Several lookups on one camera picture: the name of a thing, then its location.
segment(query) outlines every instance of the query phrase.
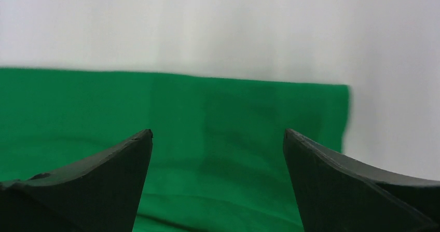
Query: green fabric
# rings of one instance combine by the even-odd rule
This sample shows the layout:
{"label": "green fabric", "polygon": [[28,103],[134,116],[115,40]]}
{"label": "green fabric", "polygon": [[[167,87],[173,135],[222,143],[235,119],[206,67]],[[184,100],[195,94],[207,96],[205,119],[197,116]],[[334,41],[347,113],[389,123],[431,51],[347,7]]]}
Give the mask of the green fabric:
{"label": "green fabric", "polygon": [[348,104],[344,85],[0,69],[0,180],[148,128],[153,156],[135,232],[302,231],[284,129],[340,151]]}

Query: white wall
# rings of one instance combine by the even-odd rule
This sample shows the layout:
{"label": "white wall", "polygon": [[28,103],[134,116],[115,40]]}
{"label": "white wall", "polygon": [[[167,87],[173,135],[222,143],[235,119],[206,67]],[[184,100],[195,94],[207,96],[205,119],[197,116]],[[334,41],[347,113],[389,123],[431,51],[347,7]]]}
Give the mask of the white wall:
{"label": "white wall", "polygon": [[349,84],[345,152],[440,180],[440,0],[0,0],[0,64]]}

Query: green cloth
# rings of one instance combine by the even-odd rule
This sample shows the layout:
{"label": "green cloth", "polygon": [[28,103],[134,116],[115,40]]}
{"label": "green cloth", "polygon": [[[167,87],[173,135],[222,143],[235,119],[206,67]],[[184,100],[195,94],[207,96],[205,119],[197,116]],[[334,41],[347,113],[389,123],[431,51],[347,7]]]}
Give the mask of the green cloth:
{"label": "green cloth", "polygon": [[0,181],[152,129],[133,231],[302,231],[284,129],[341,151],[348,107],[344,85],[0,69]]}

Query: white backdrop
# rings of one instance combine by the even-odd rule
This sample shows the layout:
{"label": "white backdrop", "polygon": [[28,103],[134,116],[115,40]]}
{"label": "white backdrop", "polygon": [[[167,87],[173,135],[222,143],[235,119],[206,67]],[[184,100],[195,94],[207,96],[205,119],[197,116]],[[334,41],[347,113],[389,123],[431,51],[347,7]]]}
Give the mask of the white backdrop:
{"label": "white backdrop", "polygon": [[0,64],[348,84],[345,153],[440,180],[440,0],[0,0]]}

